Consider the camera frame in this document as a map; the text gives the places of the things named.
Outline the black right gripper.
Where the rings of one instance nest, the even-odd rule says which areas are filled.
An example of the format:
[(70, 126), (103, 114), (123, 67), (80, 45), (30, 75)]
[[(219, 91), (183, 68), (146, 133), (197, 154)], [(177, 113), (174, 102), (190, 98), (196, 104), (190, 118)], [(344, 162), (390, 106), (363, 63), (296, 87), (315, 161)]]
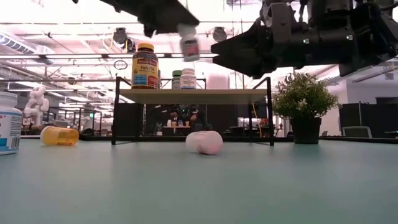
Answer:
[[(354, 52), (350, 25), (351, 1), (301, 1), (308, 21), (296, 20), (286, 1), (273, 4), (269, 26), (256, 21), (242, 34), (211, 46), (214, 63), (251, 78), (261, 78), (277, 67), (302, 68), (349, 62)], [(275, 58), (263, 61), (262, 58)]]

